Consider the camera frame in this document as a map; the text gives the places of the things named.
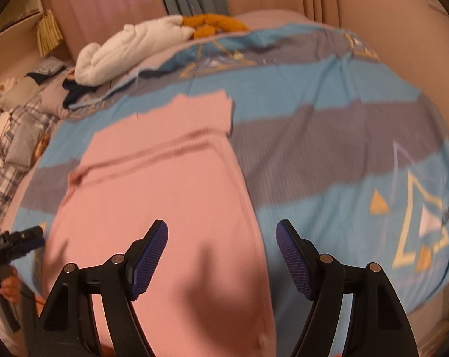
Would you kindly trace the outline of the person's left hand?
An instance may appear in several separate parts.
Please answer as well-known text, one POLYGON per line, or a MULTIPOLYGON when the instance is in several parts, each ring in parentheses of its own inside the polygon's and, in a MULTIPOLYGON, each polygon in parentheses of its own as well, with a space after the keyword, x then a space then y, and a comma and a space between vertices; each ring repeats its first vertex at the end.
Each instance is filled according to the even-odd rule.
POLYGON ((15 267, 10 269, 10 275, 1 283, 0 294, 11 304, 20 301, 20 278, 15 267))

